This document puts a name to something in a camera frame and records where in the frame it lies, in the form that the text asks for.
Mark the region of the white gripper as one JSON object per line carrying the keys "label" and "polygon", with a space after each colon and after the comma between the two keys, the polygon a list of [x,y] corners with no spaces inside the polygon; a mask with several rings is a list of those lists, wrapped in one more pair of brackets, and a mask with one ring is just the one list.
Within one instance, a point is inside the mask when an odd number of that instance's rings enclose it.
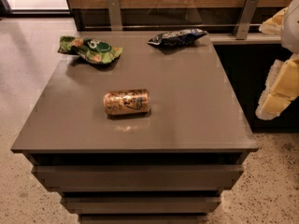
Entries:
{"label": "white gripper", "polygon": [[292,0],[288,7],[264,21],[259,31],[281,35],[282,46],[293,52],[289,60],[275,60],[270,67],[255,111],[259,119],[271,120],[279,117],[299,96],[299,0]]}

